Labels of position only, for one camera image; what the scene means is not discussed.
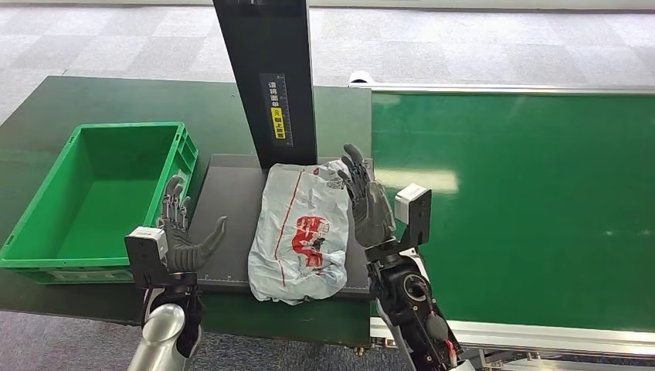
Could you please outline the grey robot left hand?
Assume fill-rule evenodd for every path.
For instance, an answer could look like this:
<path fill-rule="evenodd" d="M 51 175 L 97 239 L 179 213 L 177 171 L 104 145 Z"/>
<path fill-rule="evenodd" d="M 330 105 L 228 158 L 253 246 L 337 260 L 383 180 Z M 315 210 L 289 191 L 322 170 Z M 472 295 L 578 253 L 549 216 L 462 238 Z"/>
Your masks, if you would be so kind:
<path fill-rule="evenodd" d="M 161 214 L 157 228 L 162 229 L 167 240 L 166 261 L 172 273 L 196 272 L 219 249 L 226 233 L 228 217 L 217 219 L 213 230 L 201 243 L 192 243 L 188 231 L 188 204 L 191 197 L 181 197 L 182 178 L 173 175 L 167 182 L 161 199 Z"/>

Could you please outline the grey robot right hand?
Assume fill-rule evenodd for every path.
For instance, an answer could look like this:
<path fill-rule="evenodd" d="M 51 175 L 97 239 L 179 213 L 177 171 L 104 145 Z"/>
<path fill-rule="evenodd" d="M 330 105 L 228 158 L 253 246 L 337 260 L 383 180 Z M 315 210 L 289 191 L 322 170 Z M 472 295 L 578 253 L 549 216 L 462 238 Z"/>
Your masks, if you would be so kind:
<path fill-rule="evenodd" d="M 351 200 L 355 239 L 364 248 L 377 246 L 395 237 L 395 221 L 383 185 L 358 147 L 343 146 L 341 161 L 347 172 L 338 170 Z"/>

